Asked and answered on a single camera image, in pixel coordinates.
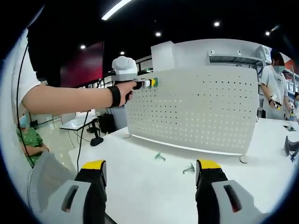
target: black ceiling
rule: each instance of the black ceiling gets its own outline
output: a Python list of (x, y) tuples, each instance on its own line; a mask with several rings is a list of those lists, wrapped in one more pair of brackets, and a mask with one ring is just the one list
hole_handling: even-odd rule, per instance
[[(139, 59), (150, 47), (165, 41), (184, 42), (206, 38), (230, 38), (277, 48), (295, 58), (296, 6), (277, 6), (273, 1), (132, 0), (109, 20), (101, 17), (119, 0), (51, 0), (29, 30), (30, 57), (39, 76), (59, 77), (60, 66), (79, 51), (79, 46), (104, 41), (104, 71), (125, 51)], [(19, 20), (6, 24), (7, 52), (42, 2), (20, 3), (12, 12)], [(218, 28), (213, 22), (220, 21)], [(276, 25), (280, 28), (265, 35)], [(155, 32), (162, 37), (155, 37)]]

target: fluorescent light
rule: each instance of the fluorescent light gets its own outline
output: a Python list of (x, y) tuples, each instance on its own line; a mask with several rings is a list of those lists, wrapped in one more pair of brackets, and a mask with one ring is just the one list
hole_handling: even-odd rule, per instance
[(111, 8), (103, 17), (102, 20), (109, 19), (114, 13), (121, 9), (124, 5), (128, 4), (131, 0), (121, 0), (113, 8)]

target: floor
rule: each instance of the floor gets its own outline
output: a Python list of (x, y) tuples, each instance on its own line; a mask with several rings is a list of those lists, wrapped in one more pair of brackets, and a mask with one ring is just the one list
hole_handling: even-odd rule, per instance
[[(61, 125), (60, 119), (54, 119), (40, 125), (36, 131), (40, 134), (44, 144), (54, 154), (56, 159), (71, 172), (77, 173), (69, 157), (69, 151), (79, 147), (80, 137), (77, 134), (81, 136), (82, 130), (77, 133), (75, 131), (59, 129)], [(94, 138), (93, 133), (86, 131), (87, 128), (88, 126), (84, 128), (82, 145), (89, 144), (88, 141)]]

